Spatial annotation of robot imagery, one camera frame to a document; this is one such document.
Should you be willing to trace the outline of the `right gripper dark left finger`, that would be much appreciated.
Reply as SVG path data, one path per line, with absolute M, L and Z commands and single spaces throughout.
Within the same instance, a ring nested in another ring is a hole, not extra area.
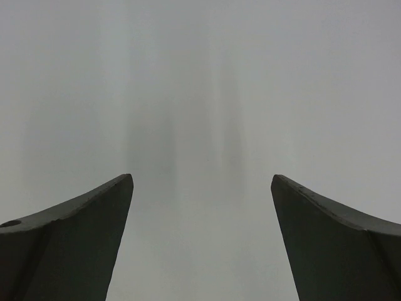
M 132 194 L 122 174 L 1 224 L 1 300 L 105 300 Z

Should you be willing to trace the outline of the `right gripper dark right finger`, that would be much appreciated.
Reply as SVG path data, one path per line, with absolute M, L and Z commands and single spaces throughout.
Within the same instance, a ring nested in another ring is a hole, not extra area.
M 300 300 L 400 300 L 400 225 L 283 175 L 271 193 Z

